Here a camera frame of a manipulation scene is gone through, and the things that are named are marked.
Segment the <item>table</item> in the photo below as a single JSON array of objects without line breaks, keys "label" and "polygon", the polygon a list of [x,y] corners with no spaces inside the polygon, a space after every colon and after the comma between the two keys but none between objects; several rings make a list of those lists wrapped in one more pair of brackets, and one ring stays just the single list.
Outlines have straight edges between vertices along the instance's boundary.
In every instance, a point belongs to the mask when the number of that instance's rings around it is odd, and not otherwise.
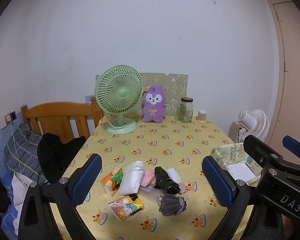
[{"label": "table", "polygon": [[[64,176],[69,177],[76,168],[83,166],[92,153],[102,157],[103,168],[93,184],[86,201],[77,206],[77,211],[97,240],[138,239],[207,239],[215,230],[226,208],[221,207],[206,180],[202,170],[202,159],[209,155],[213,146],[233,143],[209,119],[198,123],[181,123],[175,116],[166,116],[162,123],[144,123],[141,116],[130,116],[138,128],[124,135],[110,134],[105,130],[105,117],[78,152]],[[110,173],[114,166],[125,168],[141,160],[144,168],[155,166],[174,168],[188,188],[183,195],[187,201],[186,211],[164,217],[156,203],[141,200],[145,209],[132,217],[119,221],[108,203],[121,197],[117,191],[113,197],[107,195],[100,180]],[[64,239],[70,239],[56,205],[51,205],[54,217]],[[250,216],[248,207],[234,236],[240,238]]]}]

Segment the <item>white fan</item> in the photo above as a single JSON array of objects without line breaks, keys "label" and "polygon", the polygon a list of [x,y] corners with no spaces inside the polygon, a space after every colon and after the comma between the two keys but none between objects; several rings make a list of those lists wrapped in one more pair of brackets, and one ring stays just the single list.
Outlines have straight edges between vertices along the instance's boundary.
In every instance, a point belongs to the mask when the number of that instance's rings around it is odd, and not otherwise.
[{"label": "white fan", "polygon": [[237,121],[244,126],[240,130],[239,142],[244,141],[248,135],[254,135],[261,141],[265,141],[269,130],[269,119],[260,109],[250,112],[241,110],[237,114]]}]

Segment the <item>cotton swab container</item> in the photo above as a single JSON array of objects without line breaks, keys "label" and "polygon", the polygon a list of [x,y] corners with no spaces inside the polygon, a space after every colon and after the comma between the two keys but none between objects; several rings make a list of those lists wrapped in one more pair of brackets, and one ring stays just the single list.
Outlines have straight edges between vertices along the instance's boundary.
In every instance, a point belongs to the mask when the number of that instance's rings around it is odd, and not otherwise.
[{"label": "cotton swab container", "polygon": [[205,122],[206,117],[207,117],[207,111],[204,110],[198,111],[198,117],[197,117],[198,122]]}]

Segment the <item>fan center cap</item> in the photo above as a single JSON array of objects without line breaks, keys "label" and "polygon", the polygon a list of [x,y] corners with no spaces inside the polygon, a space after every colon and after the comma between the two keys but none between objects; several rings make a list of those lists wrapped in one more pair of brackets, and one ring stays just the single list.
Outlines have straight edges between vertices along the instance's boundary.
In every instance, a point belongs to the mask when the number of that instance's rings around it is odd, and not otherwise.
[{"label": "fan center cap", "polygon": [[128,95],[128,90],[124,87],[120,88],[119,89],[119,95],[123,98],[126,97]]}]

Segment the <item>fan stand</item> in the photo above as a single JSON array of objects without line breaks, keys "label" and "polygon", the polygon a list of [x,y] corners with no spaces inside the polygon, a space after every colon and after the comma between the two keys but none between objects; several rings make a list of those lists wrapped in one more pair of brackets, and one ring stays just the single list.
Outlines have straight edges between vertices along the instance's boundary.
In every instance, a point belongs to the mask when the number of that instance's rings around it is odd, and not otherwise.
[{"label": "fan stand", "polygon": [[112,134],[126,134],[131,133],[137,129],[137,122],[130,119],[124,118],[123,114],[118,114],[117,119],[114,120],[114,123],[106,123],[106,130]]}]

